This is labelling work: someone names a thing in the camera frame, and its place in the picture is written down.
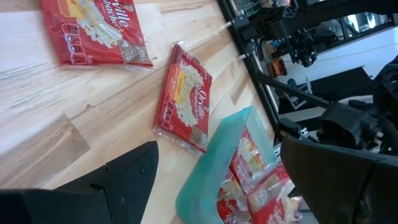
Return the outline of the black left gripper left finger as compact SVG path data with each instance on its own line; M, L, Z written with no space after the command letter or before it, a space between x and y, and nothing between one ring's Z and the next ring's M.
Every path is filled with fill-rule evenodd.
M158 163L149 141L54 190L2 190L1 223L140 223Z

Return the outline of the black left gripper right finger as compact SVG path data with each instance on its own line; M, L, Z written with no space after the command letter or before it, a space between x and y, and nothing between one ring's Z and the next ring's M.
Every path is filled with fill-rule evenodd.
M397 157L284 139L280 157L319 223L397 223Z

